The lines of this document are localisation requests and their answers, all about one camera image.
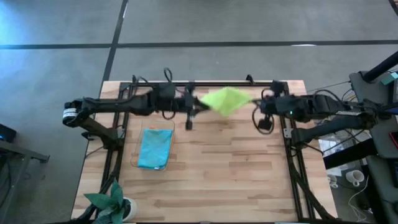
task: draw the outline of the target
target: potted plant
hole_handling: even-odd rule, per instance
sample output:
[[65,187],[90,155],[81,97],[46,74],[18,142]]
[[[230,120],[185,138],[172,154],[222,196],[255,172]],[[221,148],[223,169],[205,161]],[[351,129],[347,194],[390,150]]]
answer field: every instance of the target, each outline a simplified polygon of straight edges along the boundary
[[85,194],[85,197],[101,211],[94,224],[122,224],[132,219],[137,213],[136,202],[123,197],[123,191],[119,183],[114,180],[111,188],[111,196],[105,194]]

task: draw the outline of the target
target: white pot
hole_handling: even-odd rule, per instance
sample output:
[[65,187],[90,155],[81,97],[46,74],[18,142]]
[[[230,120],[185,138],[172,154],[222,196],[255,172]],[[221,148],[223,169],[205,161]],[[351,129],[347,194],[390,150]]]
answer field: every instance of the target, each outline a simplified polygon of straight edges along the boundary
[[137,214],[137,203],[136,203],[135,200],[133,200],[131,198],[127,198],[127,197],[123,197],[123,198],[130,201],[130,205],[129,205],[130,206],[130,212],[129,212],[129,215],[126,218],[123,218],[123,222],[127,222],[127,221],[133,219],[136,216],[136,214]]

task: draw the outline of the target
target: wooden tabletop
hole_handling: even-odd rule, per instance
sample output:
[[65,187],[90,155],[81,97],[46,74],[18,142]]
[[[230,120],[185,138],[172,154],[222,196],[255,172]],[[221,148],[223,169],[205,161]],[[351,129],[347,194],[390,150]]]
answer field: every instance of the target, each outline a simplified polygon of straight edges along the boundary
[[[290,93],[305,93],[303,81],[288,83]],[[117,98],[119,84],[104,82],[101,98]],[[197,87],[195,93],[201,97],[219,89]],[[263,88],[239,89],[259,98]],[[134,161],[139,154],[141,129],[163,122],[162,115],[131,114],[119,180],[125,196],[137,202],[138,213],[131,221],[297,221],[279,118],[275,117],[274,132],[263,136],[253,126],[253,109],[254,105],[246,105],[228,118],[214,111],[201,113],[193,119],[191,131],[185,130],[186,116],[177,114],[173,119],[175,135],[169,163],[161,171],[139,169]],[[113,114],[97,114],[96,120],[110,127]],[[99,140],[90,142],[87,153],[101,145]],[[319,147],[316,141],[311,145]],[[322,155],[304,149],[303,156],[312,192],[336,217]],[[72,218],[81,215],[90,204],[83,194],[99,191],[105,157],[106,151],[100,150],[85,160]]]

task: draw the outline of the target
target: floor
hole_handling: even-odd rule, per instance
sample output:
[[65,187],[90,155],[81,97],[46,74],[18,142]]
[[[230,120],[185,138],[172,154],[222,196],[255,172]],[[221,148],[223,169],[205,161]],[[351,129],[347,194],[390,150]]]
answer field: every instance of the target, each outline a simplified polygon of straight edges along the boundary
[[[251,74],[258,80],[302,79],[308,90],[345,82],[351,72],[372,68],[398,48],[393,5],[0,1],[0,123],[18,131],[18,145],[51,155],[48,164],[31,162],[9,223],[70,217],[87,142],[80,129],[62,125],[64,102],[97,97],[104,80],[130,80],[132,74],[163,79],[164,67],[176,80],[242,80]],[[341,96],[349,84],[329,89]],[[337,209],[352,220],[346,209]]]

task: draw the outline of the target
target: blue towel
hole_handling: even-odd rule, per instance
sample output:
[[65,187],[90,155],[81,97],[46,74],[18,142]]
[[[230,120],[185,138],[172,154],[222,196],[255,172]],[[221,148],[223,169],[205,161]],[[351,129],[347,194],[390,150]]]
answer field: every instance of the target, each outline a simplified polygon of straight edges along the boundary
[[173,130],[144,129],[137,166],[161,170],[166,167],[172,144]]

